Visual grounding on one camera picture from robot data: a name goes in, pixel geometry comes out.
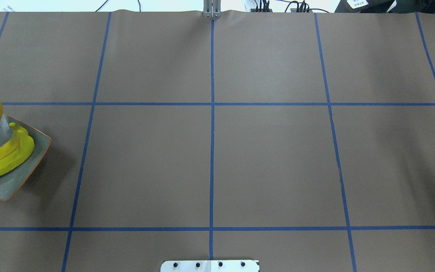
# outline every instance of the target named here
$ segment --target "gray ceramic plate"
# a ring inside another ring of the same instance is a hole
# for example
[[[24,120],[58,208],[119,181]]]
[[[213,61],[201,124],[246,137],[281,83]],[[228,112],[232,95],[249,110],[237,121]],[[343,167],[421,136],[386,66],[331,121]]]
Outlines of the gray ceramic plate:
[[[0,147],[11,138],[12,130],[8,125],[11,122],[15,122],[28,130],[29,135],[33,137],[35,142],[35,149],[25,162],[9,173],[0,176],[0,200],[2,201],[9,200],[23,186],[41,159],[43,159],[43,156],[45,156],[51,143],[50,137],[46,134],[13,117],[3,114],[0,121]]]

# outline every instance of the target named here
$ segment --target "metal bracket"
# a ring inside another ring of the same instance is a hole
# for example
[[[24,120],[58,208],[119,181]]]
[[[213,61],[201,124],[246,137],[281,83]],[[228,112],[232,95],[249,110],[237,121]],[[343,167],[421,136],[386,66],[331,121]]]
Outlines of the metal bracket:
[[[259,272],[258,260],[165,261],[160,272]]]
[[[221,0],[204,0],[202,16],[212,19],[221,17]]]

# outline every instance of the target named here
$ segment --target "black object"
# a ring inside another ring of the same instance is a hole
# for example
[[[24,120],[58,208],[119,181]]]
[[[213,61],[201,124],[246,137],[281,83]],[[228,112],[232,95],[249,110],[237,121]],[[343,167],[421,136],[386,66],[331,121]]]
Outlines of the black object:
[[[385,13],[392,5],[393,0],[366,0],[367,5],[354,8],[349,2],[354,5],[354,2],[361,3],[361,0],[347,1],[340,0],[336,13],[344,12],[360,12],[360,13]],[[392,8],[389,13],[410,13],[423,12],[435,13],[435,0],[397,0],[397,5]]]
[[[273,12],[272,9],[266,9],[266,11],[259,11],[259,9],[251,9],[251,12]]]
[[[256,8],[251,9],[251,12],[273,12],[270,10],[270,2],[266,2],[266,0],[259,0],[259,7],[256,0],[254,1],[256,3]]]
[[[105,2],[97,9],[95,12],[99,11],[105,4],[107,4],[108,0],[105,0]]]
[[[328,12],[328,11],[326,11],[326,10],[323,10],[323,9],[305,9],[305,10],[302,10],[302,12],[310,12],[310,11],[313,12],[313,10],[321,10],[321,11],[324,11],[324,12],[326,12],[326,13],[330,13],[330,12]],[[297,9],[291,9],[291,11],[292,11],[292,12],[299,12]]]
[[[291,1],[288,3],[288,6],[286,6],[285,8],[285,12],[288,10],[288,8],[290,7],[291,4],[295,3],[296,4],[296,9],[298,9],[298,7],[300,6],[300,3],[298,1]]]

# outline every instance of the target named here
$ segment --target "label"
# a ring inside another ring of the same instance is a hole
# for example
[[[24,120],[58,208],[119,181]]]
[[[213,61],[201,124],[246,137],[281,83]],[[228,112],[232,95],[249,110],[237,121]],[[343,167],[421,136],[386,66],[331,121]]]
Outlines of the label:
[[[347,3],[352,7],[352,9],[368,5],[367,0],[347,0]]]

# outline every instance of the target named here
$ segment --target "cable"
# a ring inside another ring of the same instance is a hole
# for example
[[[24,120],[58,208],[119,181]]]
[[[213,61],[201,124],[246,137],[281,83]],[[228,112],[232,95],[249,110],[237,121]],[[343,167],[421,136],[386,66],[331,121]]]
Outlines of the cable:
[[[105,2],[97,9],[95,12],[99,11],[105,4],[107,4],[108,0],[105,0]]]
[[[298,9],[298,6],[300,5],[300,3],[298,1],[291,1],[291,2],[288,2],[288,6],[286,6],[285,12],[288,10],[290,5],[293,4],[293,3],[296,3],[296,8]]]
[[[305,9],[305,10],[302,11],[302,12],[307,12],[307,11],[309,11],[309,10],[321,10],[321,11],[324,11],[324,12],[326,12],[326,13],[330,13],[330,12],[328,12],[328,11],[326,11],[326,10],[323,10],[323,9]]]
[[[306,9],[305,7],[305,1],[302,2],[302,4],[300,5],[300,7],[296,10],[296,12],[302,12],[302,10]]]

